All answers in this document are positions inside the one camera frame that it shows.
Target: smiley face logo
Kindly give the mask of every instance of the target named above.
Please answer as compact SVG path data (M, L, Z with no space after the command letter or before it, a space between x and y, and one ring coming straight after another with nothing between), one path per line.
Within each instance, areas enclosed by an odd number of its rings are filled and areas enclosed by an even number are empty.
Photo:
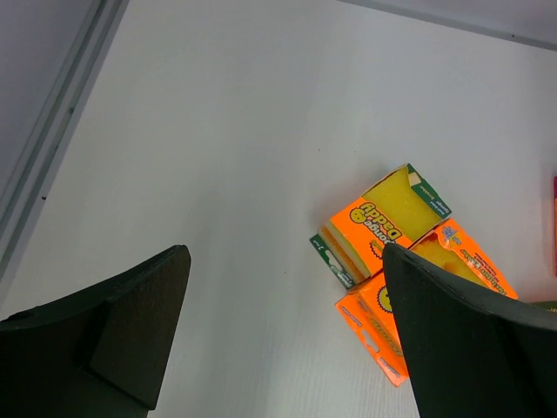
M383 309L385 312L388 312L390 314L393 313L393 309L391 308L391 300L389 299L389 293L386 290L386 286L381 287L378 291L377 302L379 303L381 309Z
M356 224L363 224L366 222L366 214L363 209L356 207L350 211L350 220Z

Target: sponge package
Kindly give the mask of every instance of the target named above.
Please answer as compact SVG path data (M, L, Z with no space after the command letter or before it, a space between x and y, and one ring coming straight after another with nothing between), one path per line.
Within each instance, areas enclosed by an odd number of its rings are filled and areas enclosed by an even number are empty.
M411 251L465 280L507 297L518 298L500 270L454 219L435 227L413 245ZM381 356L370 351L369 342L365 342L368 351L391 382L398 386L404 380L401 376L407 376L407 370L383 273L354 287L336 306L361 340L362 333L370 335ZM354 318L361 326L354 326Z
M408 248L450 214L439 194L407 164L329 219L318 236L344 267L349 285L339 279L349 288L381 271L386 243Z

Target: product label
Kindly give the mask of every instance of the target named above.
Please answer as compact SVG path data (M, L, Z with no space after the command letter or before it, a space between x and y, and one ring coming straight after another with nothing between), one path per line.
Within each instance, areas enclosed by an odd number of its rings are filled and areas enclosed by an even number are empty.
M402 350L382 325L369 315L369 311L362 310L354 294L345 296L336 307L391 383L402 384L408 378Z
M356 284L350 274L348 274L345 268L342 267L336 257L331 253L331 250L321 237L314 235L310 238L310 242L345 289L350 289Z
M359 198L331 218L372 275L383 267L383 248L396 242L408 248L412 241L373 203Z
M421 177L410 164L408 165L408 181L410 182L412 190L414 190L414 192L441 217L441 219L447 218L452 213L449 206L440 198L435 189L433 189L429 183L427 183L426 179Z
M449 219L438 226L435 231L439 243L445 249L455 252L461 260L466 262L487 287L509 298L518 299L518 295L509 286L501 271L454 220Z

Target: green cardboard tab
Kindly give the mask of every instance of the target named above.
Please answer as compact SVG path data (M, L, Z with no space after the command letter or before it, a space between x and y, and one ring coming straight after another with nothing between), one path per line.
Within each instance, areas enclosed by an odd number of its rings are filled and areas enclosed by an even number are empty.
M310 242L312 243L313 247L317 250L323 261L329 266L331 271L339 280L340 284L345 287L346 290L354 287L356 282L350 274L345 270L344 267L340 264L337 258L333 255L332 251L329 249L327 244L319 237L319 235L314 235L310 238Z

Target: orange packaging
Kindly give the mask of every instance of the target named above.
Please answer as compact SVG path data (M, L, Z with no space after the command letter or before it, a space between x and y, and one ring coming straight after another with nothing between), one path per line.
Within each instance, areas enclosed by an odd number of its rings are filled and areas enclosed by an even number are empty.
M409 248L450 214L439 194L406 164L332 216L310 241L325 262L332 255L340 263L333 272L348 289L383 269L385 244Z
M453 219L448 219L435 227L412 246L411 250L466 280L510 298L518 298L501 271ZM354 321L349 320L343 308L359 319L361 327L356 327ZM386 371L384 361L397 372L393 374L389 371L386 375L395 386L398 386L401 383L401 376L407 377L407 371L404 359L399 359L396 355L402 354L402 351L384 274L380 273L354 287L337 303L337 309L361 340L364 333L370 334L379 352L373 353L369 344L367 342L364 344L384 372ZM384 360L379 360L379 353Z
M337 302L336 307L391 383L397 387L408 379L402 350L382 336L386 335L385 330L373 312L360 304L358 296L349 293Z

